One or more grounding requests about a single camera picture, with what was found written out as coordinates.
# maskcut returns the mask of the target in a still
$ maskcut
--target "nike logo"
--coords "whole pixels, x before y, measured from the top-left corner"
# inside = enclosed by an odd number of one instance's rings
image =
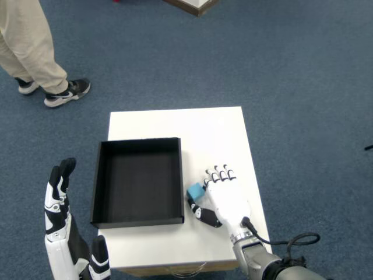
[[[73,97],[74,94],[72,92],[69,92],[68,95],[64,95],[64,96],[59,96],[60,98],[69,98],[69,97]]]

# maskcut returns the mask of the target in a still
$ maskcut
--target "small blue block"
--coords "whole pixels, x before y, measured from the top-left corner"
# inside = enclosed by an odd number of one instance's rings
[[[198,198],[205,195],[205,190],[199,183],[195,183],[187,189],[186,194],[189,198],[192,198],[194,201],[196,201]]]

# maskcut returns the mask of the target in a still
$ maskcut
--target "white robotic hand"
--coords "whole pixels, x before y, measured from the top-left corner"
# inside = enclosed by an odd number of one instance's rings
[[[215,166],[214,169],[207,169],[206,173],[209,177],[204,179],[203,188],[216,214],[215,227],[220,223],[226,225],[232,242],[249,236],[249,230],[241,225],[241,221],[243,217],[250,216],[250,205],[242,194],[234,172],[225,164],[223,168]],[[193,201],[189,204],[196,217],[203,221],[201,214],[208,213],[209,210],[200,208]]]
[[[90,255],[70,213],[66,193],[75,165],[74,158],[63,160],[53,167],[47,184],[44,241],[52,273],[55,280],[108,280],[110,266],[105,239],[94,239]]]

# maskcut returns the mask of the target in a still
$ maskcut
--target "blue carpet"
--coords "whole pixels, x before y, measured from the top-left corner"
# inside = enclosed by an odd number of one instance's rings
[[[20,96],[0,71],[0,279],[51,279],[45,187],[69,156],[72,209],[92,241],[97,145],[111,111],[219,106],[244,111],[271,239],[319,232],[294,255],[327,278],[373,279],[373,153],[363,151],[373,144],[372,1],[221,0],[199,19],[161,0],[41,4],[56,60],[93,86],[50,110],[40,90]]]

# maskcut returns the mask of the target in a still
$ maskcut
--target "white shoe sole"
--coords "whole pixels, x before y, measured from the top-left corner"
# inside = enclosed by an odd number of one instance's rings
[[[31,86],[29,87],[18,87],[18,92],[22,95],[30,95],[32,94],[37,88],[39,87],[39,85],[35,82],[33,82],[31,84]]]
[[[91,84],[88,85],[87,89],[84,92],[82,92],[80,94],[77,94],[77,95],[74,95],[74,96],[69,97],[69,98],[62,98],[62,97],[60,97],[60,98],[57,98],[57,99],[55,99],[53,101],[50,101],[50,100],[48,100],[48,99],[45,98],[44,99],[44,104],[47,107],[49,107],[49,108],[59,107],[59,106],[64,105],[65,103],[67,103],[67,102],[69,102],[71,100],[78,100],[78,99],[82,98],[84,95],[86,95],[88,93],[88,91],[90,90],[90,88],[91,88]]]

